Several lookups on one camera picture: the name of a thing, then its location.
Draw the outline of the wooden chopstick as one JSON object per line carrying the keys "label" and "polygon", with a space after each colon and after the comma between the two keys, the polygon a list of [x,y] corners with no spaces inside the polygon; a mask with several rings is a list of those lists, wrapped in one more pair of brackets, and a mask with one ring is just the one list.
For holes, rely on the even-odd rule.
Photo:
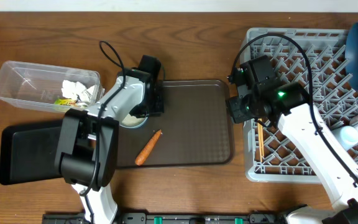
{"label": "wooden chopstick", "polygon": [[260,161],[262,162],[264,158],[264,134],[263,134],[264,127],[261,118],[258,119],[258,129],[259,129],[258,132],[259,132]]}
{"label": "wooden chopstick", "polygon": [[264,156],[264,140],[263,140],[263,126],[261,125],[262,120],[259,118],[257,120],[257,129],[258,129],[258,142],[259,142],[259,156],[260,162],[263,162]]}

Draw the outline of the light blue bowl with rice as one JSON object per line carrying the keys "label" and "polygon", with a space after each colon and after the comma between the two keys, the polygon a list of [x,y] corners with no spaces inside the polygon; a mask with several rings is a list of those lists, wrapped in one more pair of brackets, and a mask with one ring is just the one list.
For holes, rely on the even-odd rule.
{"label": "light blue bowl with rice", "polygon": [[147,118],[137,118],[135,116],[131,116],[128,114],[121,122],[120,126],[123,128],[139,128],[141,127],[145,122],[147,121]]}

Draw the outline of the orange carrot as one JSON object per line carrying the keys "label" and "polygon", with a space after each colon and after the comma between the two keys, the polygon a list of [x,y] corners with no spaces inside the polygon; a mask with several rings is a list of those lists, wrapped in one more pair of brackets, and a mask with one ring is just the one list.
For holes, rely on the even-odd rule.
{"label": "orange carrot", "polygon": [[158,142],[160,136],[162,135],[162,130],[159,129],[154,133],[154,135],[149,139],[144,148],[140,151],[138,156],[135,159],[135,164],[141,166],[149,157],[150,153],[154,149],[156,143]]}

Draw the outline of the white tissue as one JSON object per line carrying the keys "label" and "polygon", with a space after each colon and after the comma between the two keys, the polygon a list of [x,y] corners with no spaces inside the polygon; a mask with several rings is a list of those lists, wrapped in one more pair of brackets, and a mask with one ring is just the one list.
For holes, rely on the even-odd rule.
{"label": "white tissue", "polygon": [[82,103],[91,103],[91,100],[93,98],[93,92],[94,92],[95,86],[91,86],[85,90],[83,90],[81,93],[79,93],[79,99]]}
{"label": "white tissue", "polygon": [[71,82],[64,80],[62,82],[62,97],[77,100],[79,95],[86,90],[84,84],[80,82]]}

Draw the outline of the green snack wrapper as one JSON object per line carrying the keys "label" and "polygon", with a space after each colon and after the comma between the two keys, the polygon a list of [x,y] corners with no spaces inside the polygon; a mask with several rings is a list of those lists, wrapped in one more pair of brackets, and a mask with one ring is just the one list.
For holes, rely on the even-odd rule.
{"label": "green snack wrapper", "polygon": [[54,104],[60,106],[71,106],[71,107],[78,107],[78,108],[86,108],[88,106],[88,104],[85,102],[79,100],[73,100],[73,99],[57,99],[54,102]]}

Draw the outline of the small light blue cup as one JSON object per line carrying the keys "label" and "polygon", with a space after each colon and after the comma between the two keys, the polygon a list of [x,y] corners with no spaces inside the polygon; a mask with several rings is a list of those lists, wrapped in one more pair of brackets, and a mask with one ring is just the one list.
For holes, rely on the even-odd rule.
{"label": "small light blue cup", "polygon": [[332,134],[345,150],[349,150],[358,144],[358,131],[352,126],[337,128],[332,130]]}

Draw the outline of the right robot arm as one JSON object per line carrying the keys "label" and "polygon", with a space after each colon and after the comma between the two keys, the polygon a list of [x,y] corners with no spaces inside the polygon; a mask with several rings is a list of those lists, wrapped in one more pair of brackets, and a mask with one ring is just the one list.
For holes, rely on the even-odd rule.
{"label": "right robot arm", "polygon": [[297,82],[282,84],[262,56],[234,68],[227,78],[238,95],[227,100],[235,123],[267,118],[301,152],[329,196],[332,211],[307,205],[280,215],[283,223],[358,223],[358,164],[327,127]]}

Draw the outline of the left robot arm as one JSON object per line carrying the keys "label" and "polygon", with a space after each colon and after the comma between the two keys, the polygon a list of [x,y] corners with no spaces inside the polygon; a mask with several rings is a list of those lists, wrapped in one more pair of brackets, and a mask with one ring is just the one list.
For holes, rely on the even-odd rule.
{"label": "left robot arm", "polygon": [[99,101],[63,117],[55,169],[80,195],[90,223],[112,223],[117,213],[109,183],[117,167],[120,123],[127,115],[148,118],[164,112],[161,67],[157,58],[143,55],[137,67],[118,74]]}

